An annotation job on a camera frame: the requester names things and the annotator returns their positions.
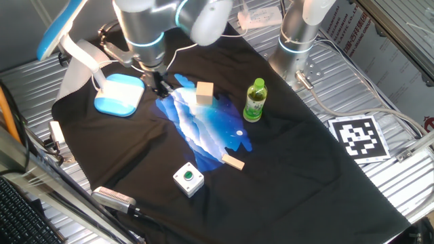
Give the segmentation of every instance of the bottle label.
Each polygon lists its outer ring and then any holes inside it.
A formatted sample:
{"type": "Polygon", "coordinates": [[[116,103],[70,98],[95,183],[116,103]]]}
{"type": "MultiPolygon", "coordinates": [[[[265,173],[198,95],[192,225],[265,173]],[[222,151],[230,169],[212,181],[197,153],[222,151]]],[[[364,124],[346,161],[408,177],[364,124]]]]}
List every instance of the bottle label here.
{"type": "Polygon", "coordinates": [[[245,105],[245,111],[251,118],[257,118],[262,114],[262,107],[264,106],[265,99],[262,101],[253,101],[247,97],[247,103],[245,105]]]}

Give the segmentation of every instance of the orange pole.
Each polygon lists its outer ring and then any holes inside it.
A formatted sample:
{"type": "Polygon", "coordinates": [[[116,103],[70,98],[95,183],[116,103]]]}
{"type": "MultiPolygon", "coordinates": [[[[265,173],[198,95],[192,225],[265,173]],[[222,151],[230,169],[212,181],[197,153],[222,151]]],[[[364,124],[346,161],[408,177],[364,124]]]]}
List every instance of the orange pole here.
{"type": "Polygon", "coordinates": [[[12,137],[15,138],[19,143],[22,144],[18,130],[16,129],[14,116],[12,115],[9,103],[7,103],[3,89],[0,87],[0,108],[3,111],[3,116],[5,117],[6,127],[12,137]]]}

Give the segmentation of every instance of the bottle cap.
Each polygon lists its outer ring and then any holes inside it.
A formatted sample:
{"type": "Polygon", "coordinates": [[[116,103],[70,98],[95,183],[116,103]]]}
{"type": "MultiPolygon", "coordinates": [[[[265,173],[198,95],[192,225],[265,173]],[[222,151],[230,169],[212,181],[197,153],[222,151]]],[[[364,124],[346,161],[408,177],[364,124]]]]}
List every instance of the bottle cap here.
{"type": "Polygon", "coordinates": [[[264,88],[264,84],[265,84],[264,79],[262,79],[262,78],[257,78],[257,79],[255,80],[254,87],[255,87],[256,89],[262,89],[262,88],[264,88]]]}

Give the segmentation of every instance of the green button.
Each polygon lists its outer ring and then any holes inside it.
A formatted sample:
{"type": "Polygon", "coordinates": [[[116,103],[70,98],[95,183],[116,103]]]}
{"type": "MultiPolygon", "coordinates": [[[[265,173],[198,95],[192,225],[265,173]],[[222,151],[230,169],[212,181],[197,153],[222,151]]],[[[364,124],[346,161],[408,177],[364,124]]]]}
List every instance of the green button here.
{"type": "Polygon", "coordinates": [[[191,178],[193,178],[193,173],[191,173],[191,171],[185,172],[184,178],[185,180],[191,180],[191,178]]]}

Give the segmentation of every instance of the blue wave print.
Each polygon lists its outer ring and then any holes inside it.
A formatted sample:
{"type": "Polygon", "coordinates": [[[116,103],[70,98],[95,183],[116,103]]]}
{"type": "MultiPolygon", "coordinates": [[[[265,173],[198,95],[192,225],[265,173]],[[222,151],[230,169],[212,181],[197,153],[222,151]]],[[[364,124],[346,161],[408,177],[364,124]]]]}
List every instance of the blue wave print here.
{"type": "Polygon", "coordinates": [[[213,98],[212,105],[196,104],[195,84],[179,74],[175,78],[183,87],[155,103],[194,152],[200,172],[220,167],[225,148],[237,151],[243,144],[247,151],[252,150],[242,118],[227,97],[213,98]]]}

